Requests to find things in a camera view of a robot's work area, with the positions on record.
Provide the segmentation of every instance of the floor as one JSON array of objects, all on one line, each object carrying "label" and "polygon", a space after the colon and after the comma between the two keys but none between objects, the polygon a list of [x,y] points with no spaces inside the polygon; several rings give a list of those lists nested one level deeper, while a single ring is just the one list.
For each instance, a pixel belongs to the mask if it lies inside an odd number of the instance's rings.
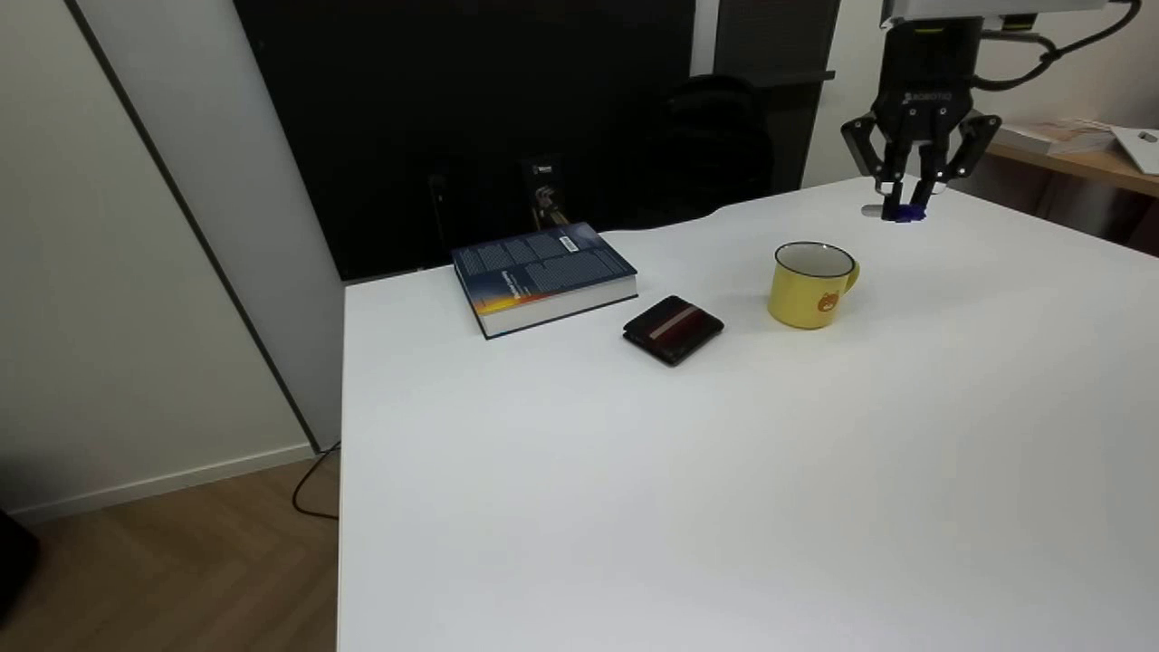
[{"label": "floor", "polygon": [[[44,563],[5,652],[332,648],[338,523],[288,492],[308,464],[35,523]],[[303,490],[338,505],[338,459]]]}]

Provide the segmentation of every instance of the wallet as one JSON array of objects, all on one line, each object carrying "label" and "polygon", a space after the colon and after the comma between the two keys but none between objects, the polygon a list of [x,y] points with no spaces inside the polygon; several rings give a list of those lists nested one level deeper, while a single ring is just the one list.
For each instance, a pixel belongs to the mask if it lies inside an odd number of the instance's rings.
[{"label": "wallet", "polygon": [[692,350],[699,350],[722,330],[725,322],[712,317],[711,311],[681,298],[666,298],[650,304],[646,315],[631,317],[624,327],[624,339],[646,348],[650,359],[666,364],[681,364]]}]

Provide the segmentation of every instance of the yellow mug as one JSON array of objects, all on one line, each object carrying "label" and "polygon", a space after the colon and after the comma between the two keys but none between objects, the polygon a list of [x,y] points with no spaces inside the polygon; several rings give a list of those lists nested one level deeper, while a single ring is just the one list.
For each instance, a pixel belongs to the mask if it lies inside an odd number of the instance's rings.
[{"label": "yellow mug", "polygon": [[855,289],[858,261],[829,243],[787,243],[775,251],[768,315],[792,330],[822,330],[839,298]]}]

